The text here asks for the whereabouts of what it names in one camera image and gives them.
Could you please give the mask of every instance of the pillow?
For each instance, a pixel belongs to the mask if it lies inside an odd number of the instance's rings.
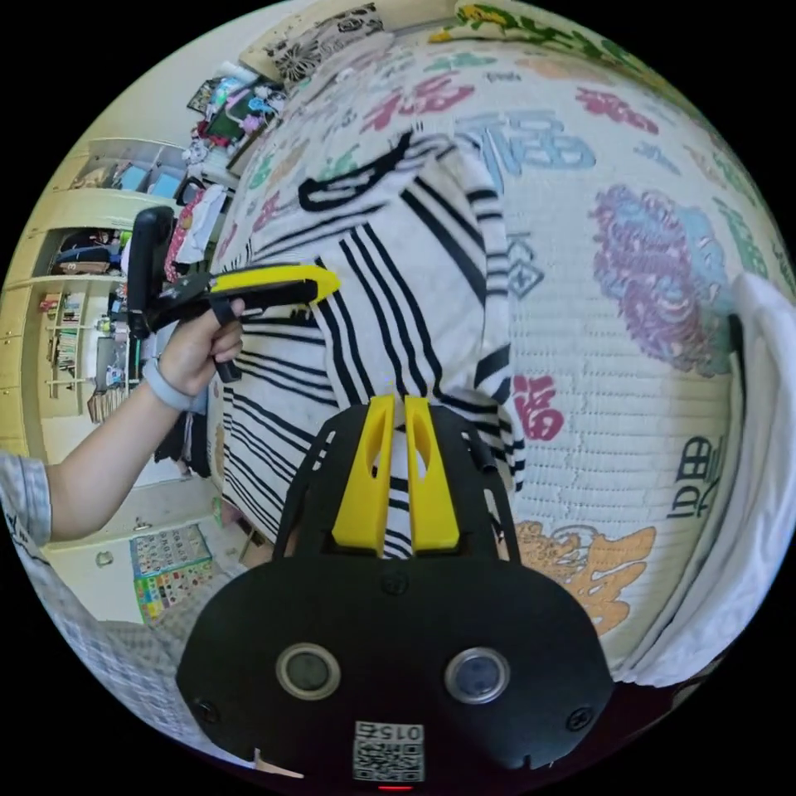
[[[376,4],[369,2],[316,22],[308,31],[267,46],[265,51],[273,59],[285,87],[291,88],[311,76],[324,59],[383,30]]]

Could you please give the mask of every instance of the sleeve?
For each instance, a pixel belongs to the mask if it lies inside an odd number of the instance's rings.
[[[53,624],[89,671],[134,715],[193,749],[251,767],[214,746],[201,732],[177,689],[175,675],[185,642],[209,599],[234,573],[220,573],[207,588],[149,627],[100,622],[72,594],[41,547],[50,538],[51,504],[42,462],[0,451],[0,502],[22,566]]]

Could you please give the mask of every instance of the white towel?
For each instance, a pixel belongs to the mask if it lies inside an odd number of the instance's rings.
[[[652,645],[621,672],[626,682],[683,682],[722,653],[762,604],[794,534],[796,308],[751,274],[739,276],[733,292],[744,327],[747,393],[732,494],[698,575]]]
[[[428,396],[472,420],[509,492],[519,489],[524,442],[511,401],[507,239],[478,152],[466,141],[407,133],[373,163],[307,181],[298,194],[252,235],[245,261],[227,267],[315,260],[341,288],[313,318],[283,311],[245,325],[244,379],[225,388],[234,415],[247,415],[246,426],[227,416],[231,497],[273,534],[321,424],[390,394]],[[411,552],[402,422],[399,412],[387,521],[393,556]]]

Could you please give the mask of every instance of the white wall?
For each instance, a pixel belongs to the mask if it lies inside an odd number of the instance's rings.
[[[186,105],[206,78],[289,14],[314,0],[290,0],[228,22],[186,44],[123,92],[86,130],[85,138],[147,138],[187,146],[199,115]]]

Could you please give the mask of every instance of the wrist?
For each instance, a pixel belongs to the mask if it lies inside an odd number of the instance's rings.
[[[160,363],[150,359],[143,369],[144,384],[163,405],[176,412],[187,412],[195,400],[194,396],[180,390],[170,381],[168,371],[164,374]]]

